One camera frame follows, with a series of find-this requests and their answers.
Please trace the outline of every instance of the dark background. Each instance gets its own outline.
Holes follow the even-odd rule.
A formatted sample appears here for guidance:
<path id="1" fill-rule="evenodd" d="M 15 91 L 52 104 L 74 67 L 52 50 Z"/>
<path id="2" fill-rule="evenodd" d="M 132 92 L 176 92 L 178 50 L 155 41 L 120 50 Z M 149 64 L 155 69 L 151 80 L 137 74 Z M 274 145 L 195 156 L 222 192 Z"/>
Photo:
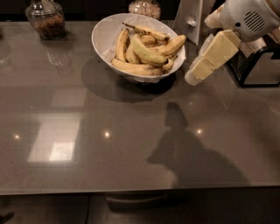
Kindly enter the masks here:
<path id="1" fill-rule="evenodd" d="M 25 9 L 31 0 L 1 0 L 0 21 L 26 21 Z M 161 19 L 175 19 L 180 0 L 157 0 Z M 107 16 L 128 12 L 129 0 L 54 0 L 60 4 L 66 20 L 101 20 Z"/>

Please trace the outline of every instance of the table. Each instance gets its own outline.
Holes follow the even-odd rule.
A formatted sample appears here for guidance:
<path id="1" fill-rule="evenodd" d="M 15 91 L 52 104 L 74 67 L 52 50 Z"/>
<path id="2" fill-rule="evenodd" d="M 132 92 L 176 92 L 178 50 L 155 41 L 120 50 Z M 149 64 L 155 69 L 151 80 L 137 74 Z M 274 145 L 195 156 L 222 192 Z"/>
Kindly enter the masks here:
<path id="1" fill-rule="evenodd" d="M 0 23 L 0 194 L 279 186 L 280 90 L 197 87 L 182 70 L 153 85 L 97 56 L 97 22 L 43 41 Z"/>

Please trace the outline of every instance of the jar of nuts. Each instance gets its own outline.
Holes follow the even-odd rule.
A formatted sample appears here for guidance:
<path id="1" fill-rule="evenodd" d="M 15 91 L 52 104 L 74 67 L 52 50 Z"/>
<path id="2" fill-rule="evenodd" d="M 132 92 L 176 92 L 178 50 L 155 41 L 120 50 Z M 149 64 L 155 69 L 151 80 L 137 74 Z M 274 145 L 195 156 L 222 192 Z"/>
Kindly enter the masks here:
<path id="1" fill-rule="evenodd" d="M 59 39 L 65 34 L 65 19 L 61 6 L 53 0 L 31 0 L 25 10 L 31 26 L 42 39 Z"/>
<path id="2" fill-rule="evenodd" d="M 129 4 L 129 13 L 160 19 L 160 4 L 156 0 L 136 0 Z"/>

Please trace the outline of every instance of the bowl rim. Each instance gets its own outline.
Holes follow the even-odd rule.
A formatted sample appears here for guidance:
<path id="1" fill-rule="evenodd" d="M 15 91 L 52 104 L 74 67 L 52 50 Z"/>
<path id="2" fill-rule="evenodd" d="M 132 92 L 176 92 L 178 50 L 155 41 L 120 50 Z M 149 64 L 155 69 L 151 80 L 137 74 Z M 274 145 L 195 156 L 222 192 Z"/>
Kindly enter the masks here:
<path id="1" fill-rule="evenodd" d="M 140 79 L 145 79 L 145 80 L 155 80 L 155 79 L 161 80 L 161 79 L 163 79 L 163 78 L 165 78 L 165 77 L 168 77 L 169 75 L 175 73 L 178 69 L 181 68 L 181 66 L 183 65 L 184 61 L 186 60 L 186 57 L 184 57 L 184 59 L 179 63 L 179 67 L 178 67 L 175 71 L 173 71 L 172 73 L 169 72 L 169 73 L 165 73 L 165 74 L 162 74 L 162 75 L 153 75 L 153 76 L 146 76 L 146 75 L 138 75 L 138 74 L 133 74 L 133 73 L 127 73 L 127 72 L 124 72 L 124 71 L 118 69 L 117 67 L 114 67 L 110 62 L 106 61 L 106 60 L 102 57 L 102 55 L 101 55 L 101 54 L 97 51 L 97 49 L 96 49 L 95 42 L 94 42 L 94 34 L 95 34 L 95 31 L 97 30 L 98 25 L 99 25 L 100 23 L 102 23 L 102 22 L 104 22 L 104 21 L 107 21 L 108 19 L 111 19 L 111 18 L 113 18 L 113 17 L 119 17 L 119 16 L 126 16 L 126 17 L 127 17 L 127 16 L 132 16 L 132 17 L 133 17 L 133 16 L 136 16 L 136 17 L 148 18 L 148 19 L 150 19 L 150 20 L 155 21 L 156 23 L 160 23 L 161 25 L 167 27 L 171 32 L 173 32 L 173 34 L 174 34 L 175 36 L 178 36 L 178 34 L 177 34 L 171 27 L 169 27 L 168 25 L 164 24 L 164 23 L 161 22 L 160 20 L 156 20 L 156 19 L 153 18 L 153 17 L 147 17 L 147 16 L 145 16 L 145 15 L 138 15 L 138 14 L 133 14 L 133 13 L 117 13 L 117 14 L 114 14 L 114 15 L 107 16 L 107 17 L 103 18 L 102 20 L 98 21 L 98 23 L 94 26 L 94 29 L 92 30 L 92 33 L 91 33 L 91 42 L 92 42 L 92 45 L 93 45 L 93 47 L 94 47 L 95 52 L 98 54 L 98 56 L 99 56 L 109 67 L 111 67 L 112 69 L 115 69 L 115 70 L 116 70 L 115 72 L 116 72 L 117 74 L 121 75 L 122 77 L 140 78 Z M 185 45 L 182 46 L 182 48 L 181 48 L 180 51 L 182 51 L 182 53 L 185 53 L 185 55 L 186 55 L 186 48 L 185 48 Z"/>

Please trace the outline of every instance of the white bowl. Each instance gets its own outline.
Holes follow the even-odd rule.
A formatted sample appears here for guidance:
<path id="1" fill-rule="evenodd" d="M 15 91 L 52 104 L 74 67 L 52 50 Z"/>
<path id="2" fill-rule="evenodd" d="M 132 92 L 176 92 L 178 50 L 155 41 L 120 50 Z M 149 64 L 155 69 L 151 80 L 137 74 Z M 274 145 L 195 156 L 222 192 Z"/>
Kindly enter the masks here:
<path id="1" fill-rule="evenodd" d="M 184 60 L 186 59 L 185 46 L 183 46 L 178 52 L 178 57 L 174 61 L 172 70 L 169 73 L 160 76 L 147 77 L 135 75 L 133 73 L 125 73 L 112 66 L 111 60 L 115 57 L 116 38 L 120 31 L 125 27 L 123 23 L 132 25 L 147 25 L 150 28 L 154 28 L 160 32 L 168 33 L 171 36 L 171 39 L 178 36 L 177 33 L 174 32 L 169 26 L 151 17 L 132 13 L 115 14 L 113 16 L 105 17 L 93 29 L 91 37 L 92 44 L 99 57 L 104 60 L 110 68 L 116 71 L 117 74 L 134 82 L 157 83 L 161 79 L 173 74 L 182 66 Z"/>

